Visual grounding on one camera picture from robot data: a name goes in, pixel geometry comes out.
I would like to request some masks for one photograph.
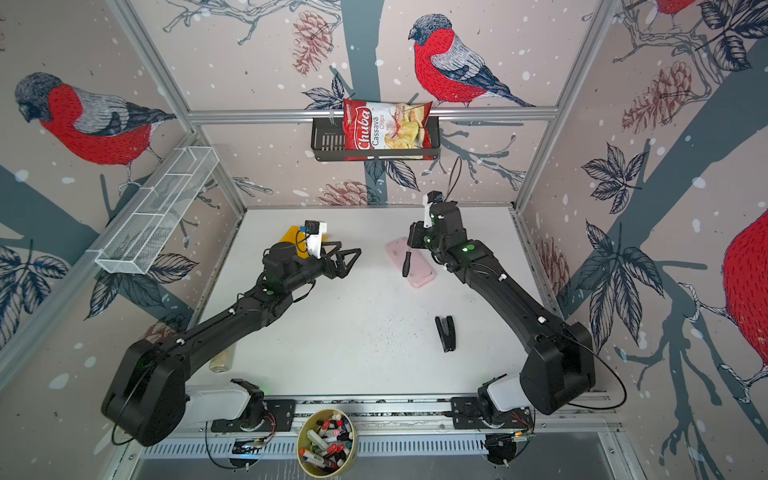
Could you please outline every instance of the bird's wing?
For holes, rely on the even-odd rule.
[[[92,94],[72,88],[83,106],[83,113],[74,123],[75,130],[99,137],[111,137],[126,131],[129,114],[125,100],[115,95]]]
[[[157,108],[141,107],[115,95],[92,94],[79,88],[74,90],[83,104],[83,114],[74,127],[95,137],[113,137],[176,117]]]
[[[482,57],[467,48],[458,35],[453,36],[451,48],[446,53],[433,55],[430,60],[440,73],[461,83],[466,83],[485,67]]]

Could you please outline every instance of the pink phone case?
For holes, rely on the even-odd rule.
[[[405,237],[393,240],[384,247],[389,258],[395,263],[399,275],[402,275],[402,265],[406,261],[408,239]],[[424,260],[418,250],[411,250],[411,270],[408,281],[413,288],[419,288],[435,278],[435,270]]]

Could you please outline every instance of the bird's feet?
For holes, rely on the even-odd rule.
[[[137,187],[141,187],[141,184],[139,184],[138,182],[134,182],[133,180],[129,180],[129,181],[125,182],[125,183],[119,184],[118,185],[118,196],[119,197],[123,196],[123,190],[128,185],[136,185]]]
[[[686,320],[688,320],[691,323],[695,323],[698,321],[699,317],[701,317],[701,309],[709,310],[712,313],[716,313],[717,315],[724,316],[731,322],[733,322],[733,317],[731,317],[730,313],[728,313],[728,310],[724,308],[716,308],[714,306],[704,305],[699,301],[699,297],[696,295],[696,290],[694,289],[694,286],[690,283],[681,283],[678,282],[680,286],[683,286],[687,288],[690,291],[690,296],[694,300],[694,303],[696,303],[696,312],[693,316],[687,316],[685,317]]]
[[[740,376],[736,374],[736,372],[733,371],[732,368],[730,368],[725,363],[721,364],[720,368],[727,371],[731,375],[733,375],[733,379],[735,379],[744,388],[744,397],[735,396],[734,398],[739,403],[752,403],[752,399],[750,399],[750,387],[752,386],[752,383],[750,383],[750,381],[748,380],[742,379]]]

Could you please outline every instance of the white table surface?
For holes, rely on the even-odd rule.
[[[305,300],[242,338],[229,372],[211,372],[206,364],[188,384],[243,378],[267,395],[288,396],[469,393],[495,376],[519,372],[526,358],[522,345],[479,294],[434,264],[425,250],[420,253],[437,277],[414,289],[387,256],[384,245],[406,236],[411,222],[422,218],[420,208],[249,210],[204,319],[249,290],[263,270],[263,250],[304,220],[328,222],[328,240],[361,248],[362,255],[347,278],[321,276]],[[462,218],[468,237],[488,245],[540,300],[508,210],[465,207]],[[436,315],[453,315],[456,351],[442,351]]]

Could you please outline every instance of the black wire basket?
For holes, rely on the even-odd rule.
[[[342,120],[331,123],[329,118],[312,120],[312,151],[317,161],[364,161],[378,160],[436,160],[440,157],[440,123],[437,117],[427,118],[425,126],[432,148],[403,148],[398,150],[344,150]]]

